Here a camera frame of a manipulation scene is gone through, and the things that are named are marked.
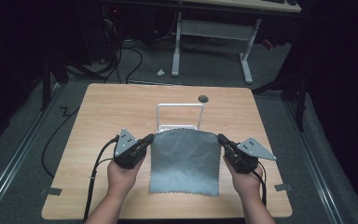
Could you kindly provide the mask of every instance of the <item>computer mouse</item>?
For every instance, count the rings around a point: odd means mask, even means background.
[[[286,0],[287,4],[289,4],[290,6],[295,6],[297,5],[297,0]]]

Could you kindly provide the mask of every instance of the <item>light wood surface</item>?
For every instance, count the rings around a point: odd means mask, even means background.
[[[101,148],[122,128],[143,138],[157,129],[156,105],[160,103],[198,103],[206,95],[209,102],[200,129],[223,133],[234,142],[254,137],[271,150],[252,92],[245,88],[184,87],[91,84],[85,94],[71,135],[62,155],[53,188],[62,189],[60,196],[49,195],[42,211],[46,219],[78,219],[83,217],[89,176]],[[175,113],[171,119],[194,117],[196,114]],[[113,156],[113,145],[103,158]],[[274,186],[282,183],[275,161],[261,160],[267,170],[268,210],[274,217],[289,217],[292,208],[285,191]],[[106,166],[98,168],[92,211],[106,193]],[[150,151],[120,214],[121,218],[221,218],[242,217],[241,202],[232,186],[231,175],[220,162],[220,196],[188,193],[150,194]]]
[[[280,12],[300,12],[301,7],[297,4],[291,6],[284,2],[272,3],[262,0],[182,0],[183,2],[213,4],[228,7],[246,7],[260,10],[280,11]]]

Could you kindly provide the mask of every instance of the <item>gray tape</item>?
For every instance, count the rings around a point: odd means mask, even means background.
[[[54,189],[54,188],[42,188],[40,190],[40,195],[48,195],[48,194],[51,194],[51,195],[57,195],[59,196],[61,194],[61,191],[62,189]]]
[[[275,189],[277,191],[286,190],[286,192],[287,192],[287,191],[292,190],[293,188],[289,184],[280,184],[280,185],[275,185]]]

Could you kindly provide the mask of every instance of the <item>forearm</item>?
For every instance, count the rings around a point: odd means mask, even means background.
[[[241,202],[246,224],[275,223],[267,207],[261,202],[258,195],[253,197],[242,196]]]
[[[115,193],[108,192],[89,216],[86,223],[117,223],[118,217],[120,215],[121,205],[124,203],[124,200],[125,197],[123,195],[117,195]]]

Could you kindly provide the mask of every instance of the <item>fabric swatch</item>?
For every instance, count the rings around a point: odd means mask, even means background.
[[[155,134],[150,192],[218,196],[220,148],[213,133],[174,129]]]

